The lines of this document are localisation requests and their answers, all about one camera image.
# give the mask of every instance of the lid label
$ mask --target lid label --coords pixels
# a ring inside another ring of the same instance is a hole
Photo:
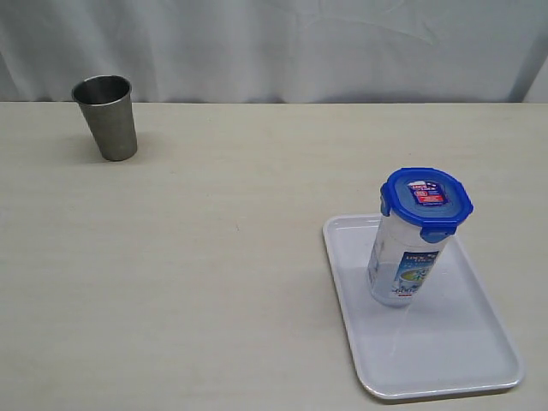
[[[433,181],[410,182],[409,190],[419,206],[435,207],[447,204],[448,200],[441,184]]]

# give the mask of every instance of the cup rim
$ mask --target cup rim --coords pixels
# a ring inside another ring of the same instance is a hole
[[[80,99],[78,99],[74,95],[79,87],[84,86],[89,81],[97,80],[97,79],[113,79],[113,78],[118,79],[118,80],[122,80],[128,86],[128,92],[126,92],[123,96],[121,96],[120,98],[117,98],[116,100],[110,101],[108,103],[89,104],[89,103],[86,103],[84,101],[81,101]],[[88,78],[80,81],[78,84],[76,84],[76,86],[74,86],[72,88],[72,91],[71,91],[70,95],[71,95],[73,101],[75,103],[78,103],[78,104],[83,104],[83,105],[87,105],[87,106],[104,106],[104,105],[110,105],[110,104],[118,103],[119,101],[126,98],[129,94],[131,94],[131,91],[132,91],[131,82],[128,79],[126,79],[125,77],[122,77],[122,76],[116,75],[116,74],[100,74],[100,75],[94,75],[92,77],[88,77]]]

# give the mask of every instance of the white backdrop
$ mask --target white backdrop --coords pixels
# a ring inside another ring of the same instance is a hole
[[[0,99],[519,101],[547,33],[546,0],[0,0]]]

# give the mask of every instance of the tray rim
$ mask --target tray rim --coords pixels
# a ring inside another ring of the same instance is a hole
[[[397,394],[390,394],[385,393],[377,388],[375,388],[374,384],[371,384],[369,381],[367,381],[367,378],[364,377],[365,373],[363,371],[363,368],[361,366],[361,363],[358,361],[358,349],[356,347],[354,332],[352,328],[349,326],[348,322],[348,308],[346,306],[346,303],[342,300],[342,286],[341,286],[341,280],[340,280],[340,274],[337,270],[337,268],[334,266],[335,261],[335,255],[333,251],[333,246],[331,244],[331,239],[329,236],[329,229],[330,226],[336,222],[337,220],[341,219],[369,219],[369,220],[380,220],[381,214],[379,213],[373,213],[373,214],[340,214],[336,215],[334,217],[329,218],[323,225],[322,228],[322,234],[324,237],[324,243],[325,243],[325,250],[327,252],[330,268],[331,268],[331,275],[333,276],[333,282],[335,283],[335,288],[337,292],[337,299],[339,301],[339,306],[341,308],[342,313],[342,321],[344,323],[344,329],[347,334],[347,341],[348,345],[350,346],[350,354],[352,355],[352,361],[354,362],[354,369],[356,371],[356,375],[358,379],[360,380],[360,383],[363,385],[363,387],[372,395],[374,395],[377,398],[380,398],[382,400],[386,401],[395,401],[395,400],[402,400],[402,399],[411,399],[411,398],[421,398],[421,397],[432,397],[432,396],[451,396],[456,394],[466,394],[466,393],[476,393],[481,391],[504,391],[509,390],[510,388],[516,387],[517,385],[521,384],[523,379],[525,378],[525,362],[523,358],[521,357],[521,354],[519,350],[517,349],[517,345],[514,342],[514,339],[512,338],[511,334],[508,331],[508,328],[502,321],[502,317],[497,309],[497,306],[493,304],[491,297],[485,290],[485,285],[483,281],[481,280],[481,277],[478,276],[478,272],[470,259],[466,249],[462,245],[462,241],[459,238],[457,234],[453,235],[452,241],[456,242],[456,245],[459,247],[462,256],[467,261],[468,265],[471,268],[471,271],[474,275],[474,278],[479,286],[479,290],[483,293],[485,300],[487,301],[487,304],[489,304],[489,307],[491,308],[493,315],[495,317],[495,320],[500,325],[504,336],[506,337],[506,340],[508,341],[508,344],[515,355],[517,359],[517,372],[515,375],[515,378],[506,383],[506,384],[488,384],[488,385],[481,385],[481,386],[474,386],[474,387],[459,387],[459,388],[452,388],[447,390],[427,390],[427,391],[415,391],[415,392],[403,392],[403,393],[397,393]]]

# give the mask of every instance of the container label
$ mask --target container label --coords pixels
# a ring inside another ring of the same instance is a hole
[[[410,297],[420,288],[434,266],[439,251],[403,253],[392,283],[392,297]]]
[[[410,182],[408,187],[413,195],[414,201],[420,206],[435,207],[447,204],[447,197],[445,196],[444,189],[438,182]]]

